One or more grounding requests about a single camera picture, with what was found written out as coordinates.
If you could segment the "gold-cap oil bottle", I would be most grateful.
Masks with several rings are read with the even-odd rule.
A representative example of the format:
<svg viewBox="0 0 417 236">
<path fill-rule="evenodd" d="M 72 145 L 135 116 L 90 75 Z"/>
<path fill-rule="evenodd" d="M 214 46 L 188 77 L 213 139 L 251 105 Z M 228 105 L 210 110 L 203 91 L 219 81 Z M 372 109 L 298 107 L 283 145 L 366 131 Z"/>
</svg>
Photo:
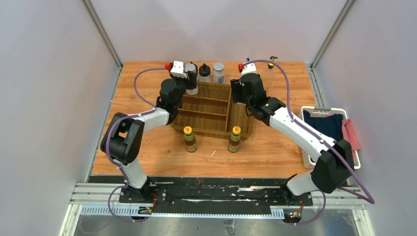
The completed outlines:
<svg viewBox="0 0 417 236">
<path fill-rule="evenodd" d="M 267 68 L 264 69 L 261 74 L 263 86 L 266 92 L 269 91 L 274 81 L 274 67 L 274 64 L 268 63 Z"/>
</svg>

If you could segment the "silver-lid pepper jar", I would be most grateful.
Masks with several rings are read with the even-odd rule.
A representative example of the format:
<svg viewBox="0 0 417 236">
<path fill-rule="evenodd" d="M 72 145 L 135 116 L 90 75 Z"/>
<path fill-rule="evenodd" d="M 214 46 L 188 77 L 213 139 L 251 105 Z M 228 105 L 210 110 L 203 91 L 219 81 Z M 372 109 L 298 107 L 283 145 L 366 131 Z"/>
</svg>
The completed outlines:
<svg viewBox="0 0 417 236">
<path fill-rule="evenodd" d="M 198 93 L 198 72 L 196 64 L 187 63 L 185 65 L 185 73 L 187 75 L 186 93 L 188 95 L 196 95 Z"/>
<path fill-rule="evenodd" d="M 225 65 L 222 62 L 215 62 L 213 64 L 213 82 L 224 83 L 224 69 Z"/>
</svg>

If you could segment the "woven wicker divided basket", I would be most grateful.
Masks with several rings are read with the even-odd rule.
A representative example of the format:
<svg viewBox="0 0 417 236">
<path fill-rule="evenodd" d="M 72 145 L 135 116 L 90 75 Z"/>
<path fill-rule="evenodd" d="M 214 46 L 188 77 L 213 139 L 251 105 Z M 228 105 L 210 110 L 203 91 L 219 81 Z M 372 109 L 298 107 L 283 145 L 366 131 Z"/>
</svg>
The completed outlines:
<svg viewBox="0 0 417 236">
<path fill-rule="evenodd" d="M 195 134 L 228 139 L 232 128 L 241 128 L 241 139 L 246 140 L 253 131 L 253 117 L 246 114 L 243 104 L 232 100 L 231 86 L 227 84 L 198 83 L 196 95 L 185 94 L 182 107 L 171 127 L 182 132 L 190 126 Z"/>
</svg>

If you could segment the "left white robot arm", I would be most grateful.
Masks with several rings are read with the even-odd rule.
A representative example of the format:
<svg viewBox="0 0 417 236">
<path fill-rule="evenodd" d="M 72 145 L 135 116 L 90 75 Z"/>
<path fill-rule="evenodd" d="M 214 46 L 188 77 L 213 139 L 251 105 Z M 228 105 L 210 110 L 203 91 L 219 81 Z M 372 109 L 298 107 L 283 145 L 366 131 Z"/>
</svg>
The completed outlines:
<svg viewBox="0 0 417 236">
<path fill-rule="evenodd" d="M 160 95 L 151 110 L 132 115 L 116 113 L 100 144 L 101 151 L 124 176 L 124 187 L 132 191 L 132 197 L 139 203 L 147 202 L 151 192 L 148 176 L 138 161 L 142 136 L 149 130 L 171 124 L 182 107 L 185 91 L 197 86 L 194 71 L 186 71 L 184 77 L 170 72 L 170 76 L 161 83 Z"/>
</svg>

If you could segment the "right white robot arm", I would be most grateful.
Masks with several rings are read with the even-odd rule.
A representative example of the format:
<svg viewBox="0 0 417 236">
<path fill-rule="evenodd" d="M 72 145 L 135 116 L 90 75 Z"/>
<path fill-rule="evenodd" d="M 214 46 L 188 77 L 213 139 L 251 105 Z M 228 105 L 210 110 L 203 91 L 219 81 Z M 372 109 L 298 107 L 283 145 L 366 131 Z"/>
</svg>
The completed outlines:
<svg viewBox="0 0 417 236">
<path fill-rule="evenodd" d="M 285 134 L 316 163 L 309 172 L 295 174 L 281 185 L 283 203 L 294 205 L 306 192 L 332 193 L 352 175 L 351 145 L 344 139 L 336 141 L 318 132 L 282 101 L 267 96 L 259 74 L 244 74 L 230 83 L 233 102 L 245 104 L 255 119 Z"/>
</svg>

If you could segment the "right green sauce bottle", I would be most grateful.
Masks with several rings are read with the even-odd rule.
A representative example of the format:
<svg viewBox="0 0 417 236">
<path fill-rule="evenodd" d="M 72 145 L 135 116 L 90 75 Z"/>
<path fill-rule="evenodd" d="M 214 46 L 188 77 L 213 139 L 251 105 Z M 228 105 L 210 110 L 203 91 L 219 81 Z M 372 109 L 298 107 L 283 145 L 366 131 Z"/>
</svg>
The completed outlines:
<svg viewBox="0 0 417 236">
<path fill-rule="evenodd" d="M 228 141 L 228 151 L 237 152 L 240 148 L 240 134 L 241 128 L 234 126 Z"/>
</svg>

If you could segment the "green sauce bottle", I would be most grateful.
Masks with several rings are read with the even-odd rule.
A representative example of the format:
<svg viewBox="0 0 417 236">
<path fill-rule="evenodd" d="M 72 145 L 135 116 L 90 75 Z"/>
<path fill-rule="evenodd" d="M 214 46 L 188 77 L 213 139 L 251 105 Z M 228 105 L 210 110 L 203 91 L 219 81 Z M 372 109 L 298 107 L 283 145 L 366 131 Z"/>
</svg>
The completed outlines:
<svg viewBox="0 0 417 236">
<path fill-rule="evenodd" d="M 186 150 L 188 152 L 195 152 L 197 150 L 197 143 L 192 128 L 190 126 L 186 126 L 184 127 L 183 132 Z"/>
<path fill-rule="evenodd" d="M 241 128 L 234 126 L 228 141 L 228 151 L 237 152 L 240 148 L 240 134 Z"/>
</svg>

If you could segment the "left green sauce bottle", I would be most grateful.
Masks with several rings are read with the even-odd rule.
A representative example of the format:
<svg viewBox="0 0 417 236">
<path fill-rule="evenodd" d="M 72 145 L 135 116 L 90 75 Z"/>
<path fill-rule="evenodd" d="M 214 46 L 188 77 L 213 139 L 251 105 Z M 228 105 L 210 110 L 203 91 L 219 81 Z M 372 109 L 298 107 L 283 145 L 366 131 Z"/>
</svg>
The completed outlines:
<svg viewBox="0 0 417 236">
<path fill-rule="evenodd" d="M 195 152 L 197 150 L 197 143 L 192 128 L 190 126 L 186 126 L 184 127 L 183 132 L 186 150 L 188 152 Z"/>
</svg>

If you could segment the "white plastic perforated basket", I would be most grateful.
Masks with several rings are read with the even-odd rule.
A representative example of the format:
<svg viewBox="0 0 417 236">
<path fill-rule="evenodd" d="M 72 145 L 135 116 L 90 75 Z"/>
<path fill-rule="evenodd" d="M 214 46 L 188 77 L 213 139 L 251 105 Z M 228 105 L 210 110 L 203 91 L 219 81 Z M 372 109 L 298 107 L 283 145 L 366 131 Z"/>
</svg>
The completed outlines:
<svg viewBox="0 0 417 236">
<path fill-rule="evenodd" d="M 331 107 L 319 107 L 319 106 L 302 106 L 300 113 L 298 117 L 301 120 L 305 120 L 303 112 L 308 111 L 310 113 L 310 116 L 312 118 L 324 118 L 328 117 L 330 115 L 339 114 L 343 116 L 343 120 L 348 119 L 348 115 L 344 109 L 341 108 L 331 108 Z M 306 168 L 314 168 L 316 165 L 316 162 L 313 161 L 313 159 L 310 158 L 309 154 L 302 150 L 302 156 L 303 156 L 303 163 L 304 167 Z M 354 162 L 354 169 L 358 170 L 361 168 L 360 158 L 358 156 L 358 151 L 353 151 L 353 162 Z"/>
</svg>

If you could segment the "dark blue cloth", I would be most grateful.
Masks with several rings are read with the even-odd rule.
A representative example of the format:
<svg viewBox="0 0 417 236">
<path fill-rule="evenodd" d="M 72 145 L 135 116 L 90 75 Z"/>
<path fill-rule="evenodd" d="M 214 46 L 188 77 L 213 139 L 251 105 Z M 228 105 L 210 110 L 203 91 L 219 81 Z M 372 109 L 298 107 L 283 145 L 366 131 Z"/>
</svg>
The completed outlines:
<svg viewBox="0 0 417 236">
<path fill-rule="evenodd" d="M 302 114 L 304 116 L 304 121 L 317 131 L 336 141 L 343 139 L 342 121 L 344 117 L 342 114 L 333 114 L 323 118 L 314 118 L 308 111 L 303 111 Z"/>
</svg>

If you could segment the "pink cloth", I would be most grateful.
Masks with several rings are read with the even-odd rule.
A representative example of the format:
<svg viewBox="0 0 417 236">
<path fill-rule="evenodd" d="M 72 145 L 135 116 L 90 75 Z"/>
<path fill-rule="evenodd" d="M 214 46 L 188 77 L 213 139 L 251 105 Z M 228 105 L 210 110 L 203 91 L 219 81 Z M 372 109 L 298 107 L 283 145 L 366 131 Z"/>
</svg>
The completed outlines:
<svg viewBox="0 0 417 236">
<path fill-rule="evenodd" d="M 352 151 L 357 151 L 361 149 L 357 139 L 355 127 L 350 119 L 345 119 L 342 121 L 342 135 L 343 139 L 350 143 Z"/>
</svg>

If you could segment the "right aluminium frame post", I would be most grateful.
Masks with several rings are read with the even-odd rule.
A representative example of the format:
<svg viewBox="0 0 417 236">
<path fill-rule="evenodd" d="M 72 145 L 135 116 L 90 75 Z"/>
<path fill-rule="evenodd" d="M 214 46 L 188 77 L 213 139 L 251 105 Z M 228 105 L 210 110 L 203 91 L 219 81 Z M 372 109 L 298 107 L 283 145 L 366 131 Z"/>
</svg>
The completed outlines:
<svg viewBox="0 0 417 236">
<path fill-rule="evenodd" d="M 354 7 L 356 0 L 346 0 L 342 9 L 340 10 L 336 20 L 334 21 L 333 25 L 331 26 L 327 36 L 325 37 L 323 43 L 321 44 L 317 54 L 315 55 L 313 61 L 310 64 L 310 68 L 314 70 L 319 63 L 321 62 L 323 56 L 325 55 L 326 51 L 328 50 L 329 46 L 331 45 L 334 37 L 338 33 L 340 27 L 344 23 L 345 19 L 349 15 L 350 11 Z"/>
</svg>

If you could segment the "aluminium frame post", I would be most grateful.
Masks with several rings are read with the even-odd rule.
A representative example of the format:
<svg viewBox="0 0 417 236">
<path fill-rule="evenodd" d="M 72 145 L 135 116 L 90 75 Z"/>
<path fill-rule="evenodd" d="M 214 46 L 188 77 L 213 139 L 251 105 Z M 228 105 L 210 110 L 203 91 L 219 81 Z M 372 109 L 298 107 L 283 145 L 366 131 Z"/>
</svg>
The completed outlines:
<svg viewBox="0 0 417 236">
<path fill-rule="evenodd" d="M 107 48 L 113 62 L 117 66 L 117 68 L 122 69 L 123 64 L 121 62 L 120 57 L 118 56 L 92 2 L 90 0 L 81 0 L 81 3 L 83 4 L 87 14 L 89 15 L 93 25 L 95 26 L 99 36 L 101 37 L 105 47 Z"/>
<path fill-rule="evenodd" d="M 315 55 L 313 61 L 310 64 L 310 68 L 314 70 L 319 63 L 321 62 L 323 56 L 325 55 L 326 51 L 328 50 L 329 46 L 331 45 L 334 37 L 338 33 L 340 27 L 344 23 L 345 19 L 349 15 L 350 11 L 354 7 L 356 0 L 346 0 L 342 9 L 340 10 L 336 20 L 334 21 L 333 25 L 331 26 L 327 36 L 325 37 L 323 43 L 321 44 L 317 54 Z"/>
</svg>

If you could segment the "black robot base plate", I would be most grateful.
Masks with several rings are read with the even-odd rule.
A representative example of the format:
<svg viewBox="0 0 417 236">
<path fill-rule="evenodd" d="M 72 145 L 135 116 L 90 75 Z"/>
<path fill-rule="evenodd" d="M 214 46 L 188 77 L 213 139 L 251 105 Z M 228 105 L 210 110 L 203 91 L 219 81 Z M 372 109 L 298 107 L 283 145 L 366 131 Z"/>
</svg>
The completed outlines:
<svg viewBox="0 0 417 236">
<path fill-rule="evenodd" d="M 157 213 L 267 215 L 271 207 L 313 205 L 309 192 L 285 200 L 283 178 L 149 177 L 144 190 L 123 189 L 120 203 L 150 204 Z"/>
</svg>

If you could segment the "left aluminium frame post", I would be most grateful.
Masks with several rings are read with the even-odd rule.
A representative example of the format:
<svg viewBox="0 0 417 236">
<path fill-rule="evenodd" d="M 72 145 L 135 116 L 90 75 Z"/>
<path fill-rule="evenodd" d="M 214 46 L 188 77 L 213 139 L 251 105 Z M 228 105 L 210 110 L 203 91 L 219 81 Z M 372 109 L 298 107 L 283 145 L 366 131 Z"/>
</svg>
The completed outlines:
<svg viewBox="0 0 417 236">
<path fill-rule="evenodd" d="M 117 66 L 117 68 L 122 69 L 123 64 L 121 62 L 120 57 L 118 56 L 92 2 L 90 0 L 81 0 L 81 3 L 83 4 L 87 14 L 89 15 L 93 25 L 95 26 L 99 36 L 101 37 L 105 47 L 107 48 L 113 62 Z"/>
</svg>

